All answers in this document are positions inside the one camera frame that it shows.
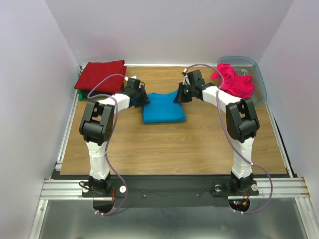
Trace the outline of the blue t-shirt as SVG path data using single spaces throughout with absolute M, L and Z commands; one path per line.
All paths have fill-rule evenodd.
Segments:
M 143 123 L 178 123 L 186 121 L 186 114 L 180 103 L 175 103 L 177 90 L 168 94 L 150 93 L 149 103 L 143 106 Z

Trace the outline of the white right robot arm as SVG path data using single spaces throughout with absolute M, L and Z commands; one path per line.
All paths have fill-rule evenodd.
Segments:
M 183 71 L 184 79 L 178 86 L 175 103 L 188 103 L 193 98 L 217 107 L 222 118 L 223 130 L 234 150 L 233 166 L 230 173 L 229 188 L 234 194 L 241 194 L 253 183 L 252 146 L 260 128 L 259 120 L 251 98 L 233 96 L 213 83 L 206 83 L 200 70 Z

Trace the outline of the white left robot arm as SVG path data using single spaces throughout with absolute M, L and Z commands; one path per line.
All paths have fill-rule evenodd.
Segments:
M 90 158 L 88 182 L 80 184 L 85 193 L 91 191 L 99 196 L 106 196 L 112 191 L 106 152 L 118 112 L 150 102 L 145 84 L 137 76 L 125 77 L 124 81 L 126 85 L 118 93 L 100 101 L 90 99 L 86 104 L 79 126 Z

